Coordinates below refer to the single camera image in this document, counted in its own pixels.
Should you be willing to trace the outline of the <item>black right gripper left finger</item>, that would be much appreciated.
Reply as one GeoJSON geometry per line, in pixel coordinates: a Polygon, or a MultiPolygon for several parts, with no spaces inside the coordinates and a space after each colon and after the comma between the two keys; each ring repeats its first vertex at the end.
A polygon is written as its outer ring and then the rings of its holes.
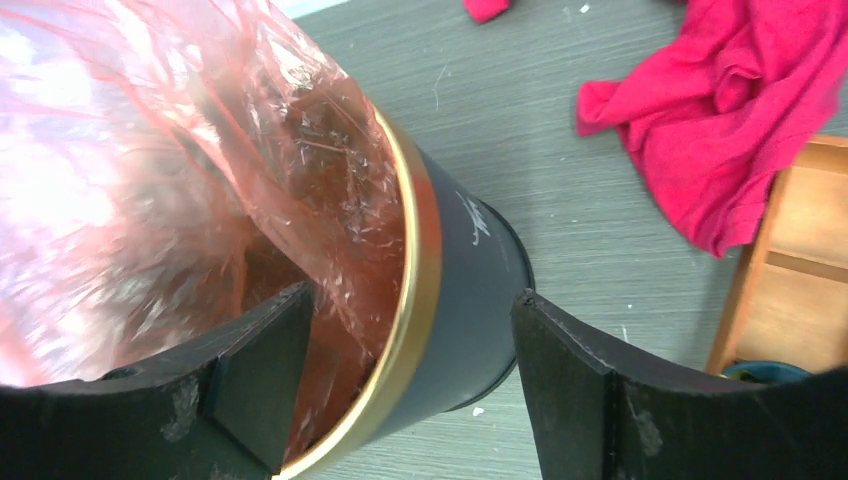
{"type": "Polygon", "coordinates": [[[108,372],[1,391],[5,479],[267,479],[283,464],[310,286],[108,372]]]}

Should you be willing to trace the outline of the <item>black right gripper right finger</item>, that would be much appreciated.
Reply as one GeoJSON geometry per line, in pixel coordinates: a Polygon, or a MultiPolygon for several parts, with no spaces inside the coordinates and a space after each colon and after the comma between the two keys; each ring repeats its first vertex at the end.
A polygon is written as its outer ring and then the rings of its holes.
{"type": "Polygon", "coordinates": [[[546,479],[843,479],[847,372],[758,386],[675,364],[532,290],[512,309],[546,479]]]}

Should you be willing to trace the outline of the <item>dark blue gold-rimmed trash bin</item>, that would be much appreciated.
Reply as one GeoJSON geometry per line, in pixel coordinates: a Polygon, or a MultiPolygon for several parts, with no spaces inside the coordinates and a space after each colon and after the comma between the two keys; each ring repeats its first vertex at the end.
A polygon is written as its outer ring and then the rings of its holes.
{"type": "Polygon", "coordinates": [[[510,225],[468,193],[397,125],[353,129],[392,160],[405,219],[403,284],[392,330],[360,394],[333,429],[285,462],[286,426],[245,446],[246,479],[290,479],[442,411],[485,397],[516,357],[510,308],[533,285],[510,225]]]}

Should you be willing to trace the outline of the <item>red translucent trash bag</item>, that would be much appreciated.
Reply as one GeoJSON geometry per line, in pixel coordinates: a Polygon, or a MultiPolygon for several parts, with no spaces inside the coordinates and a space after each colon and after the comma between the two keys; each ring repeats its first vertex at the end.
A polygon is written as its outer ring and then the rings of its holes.
{"type": "Polygon", "coordinates": [[[2,3],[3,384],[95,379],[310,280],[294,460],[373,371],[404,263],[373,105],[273,3],[2,3]]]}

